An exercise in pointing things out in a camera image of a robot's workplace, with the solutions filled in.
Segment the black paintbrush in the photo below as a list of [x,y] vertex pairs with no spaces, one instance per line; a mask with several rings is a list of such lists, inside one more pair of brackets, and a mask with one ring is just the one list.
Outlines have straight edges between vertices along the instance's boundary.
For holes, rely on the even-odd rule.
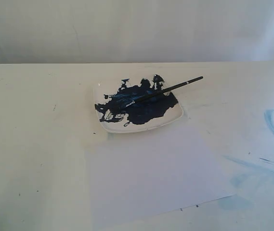
[[123,104],[122,106],[120,106],[120,109],[127,108],[127,107],[131,106],[132,104],[143,102],[143,101],[145,101],[145,100],[148,100],[148,99],[151,99],[151,98],[153,98],[153,97],[156,97],[156,96],[158,96],[158,95],[160,95],[160,94],[163,94],[163,93],[166,93],[166,92],[175,90],[175,89],[177,89],[177,88],[183,87],[183,86],[185,86],[185,85],[194,83],[194,82],[196,82],[196,81],[202,80],[203,78],[204,78],[203,76],[196,77],[196,78],[193,78],[193,79],[191,79],[191,80],[188,80],[188,81],[185,81],[185,82],[176,84],[176,85],[174,85],[174,86],[168,87],[168,88],[166,88],[166,89],[162,89],[162,90],[156,91],[156,92],[154,92],[154,93],[151,93],[151,94],[148,94],[148,95],[144,95],[144,96],[142,96],[142,97],[139,97],[139,98],[136,98],[136,99],[134,99],[134,100],[131,100],[129,103]]

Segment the white square paint plate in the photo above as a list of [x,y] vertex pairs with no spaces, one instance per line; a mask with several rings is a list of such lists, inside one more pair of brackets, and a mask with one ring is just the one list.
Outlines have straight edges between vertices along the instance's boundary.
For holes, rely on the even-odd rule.
[[105,80],[93,88],[94,107],[102,127],[110,133],[134,133],[172,123],[183,108],[172,91],[140,103],[136,99],[168,88],[157,74]]

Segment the white paper sheet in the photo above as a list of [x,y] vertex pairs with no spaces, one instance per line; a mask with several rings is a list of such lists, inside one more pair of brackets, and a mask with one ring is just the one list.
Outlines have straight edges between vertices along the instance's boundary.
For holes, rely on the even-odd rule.
[[233,194],[214,153],[191,126],[127,134],[87,151],[94,215],[146,216]]

